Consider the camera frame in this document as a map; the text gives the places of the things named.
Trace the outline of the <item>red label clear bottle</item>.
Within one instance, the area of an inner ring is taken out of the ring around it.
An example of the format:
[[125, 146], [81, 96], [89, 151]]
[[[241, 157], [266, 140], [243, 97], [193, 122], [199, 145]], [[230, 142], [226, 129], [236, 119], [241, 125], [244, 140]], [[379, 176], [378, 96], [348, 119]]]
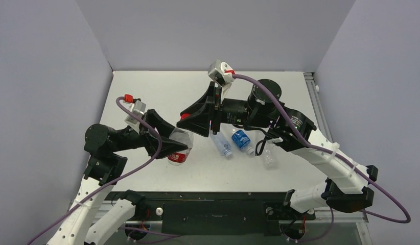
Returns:
[[194, 145], [194, 134], [189, 130], [175, 128], [169, 139], [181, 143], [182, 148], [170, 154], [167, 159], [171, 165], [180, 166], [184, 164]]

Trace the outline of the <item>clear bottle white cap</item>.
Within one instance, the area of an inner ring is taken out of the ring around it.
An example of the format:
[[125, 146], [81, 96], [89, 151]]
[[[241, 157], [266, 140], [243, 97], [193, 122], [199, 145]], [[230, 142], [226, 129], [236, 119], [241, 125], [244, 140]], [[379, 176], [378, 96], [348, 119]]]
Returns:
[[233, 157], [232, 147], [222, 132], [218, 132], [217, 134], [210, 132], [209, 137], [213, 140], [222, 156], [226, 159]]

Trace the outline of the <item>red bottle cap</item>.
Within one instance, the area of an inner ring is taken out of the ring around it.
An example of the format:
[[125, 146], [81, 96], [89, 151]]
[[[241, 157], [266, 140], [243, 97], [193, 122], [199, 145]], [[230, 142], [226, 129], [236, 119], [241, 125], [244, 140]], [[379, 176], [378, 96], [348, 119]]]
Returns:
[[189, 116], [190, 116], [190, 114], [184, 113], [180, 116], [180, 120], [184, 120], [184, 119], [188, 118]]

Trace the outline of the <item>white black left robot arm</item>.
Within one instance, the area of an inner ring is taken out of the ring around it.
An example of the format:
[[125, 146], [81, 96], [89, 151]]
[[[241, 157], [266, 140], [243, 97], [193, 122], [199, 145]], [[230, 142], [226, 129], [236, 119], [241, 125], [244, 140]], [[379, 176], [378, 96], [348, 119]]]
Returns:
[[170, 139], [174, 126], [164, 121], [154, 110], [128, 110], [127, 127], [115, 130], [102, 124], [90, 126], [85, 133], [84, 150], [90, 154], [81, 185], [69, 211], [55, 224], [56, 233], [48, 244], [104, 244], [128, 219], [145, 215], [145, 197], [128, 190], [120, 196], [108, 213], [94, 221], [105, 198], [115, 184], [134, 172], [123, 174], [127, 157], [117, 153], [144, 148], [150, 159], [137, 169], [155, 159], [188, 149], [188, 145]]

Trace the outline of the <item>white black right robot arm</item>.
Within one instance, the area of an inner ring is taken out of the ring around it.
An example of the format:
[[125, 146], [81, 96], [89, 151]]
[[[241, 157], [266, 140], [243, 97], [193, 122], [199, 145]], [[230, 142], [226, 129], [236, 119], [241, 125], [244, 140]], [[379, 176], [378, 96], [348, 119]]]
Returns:
[[265, 129], [265, 140], [297, 155], [326, 175], [326, 180], [304, 190], [290, 190], [282, 203], [282, 213], [294, 218], [308, 210], [330, 207], [353, 213], [372, 206], [378, 169], [359, 165], [346, 156], [336, 143], [330, 142], [315, 124], [298, 110], [285, 106], [279, 98], [280, 86], [269, 79], [255, 80], [246, 100], [225, 99], [220, 79], [209, 84], [205, 94], [181, 112], [177, 126], [207, 137], [222, 124], [245, 130]]

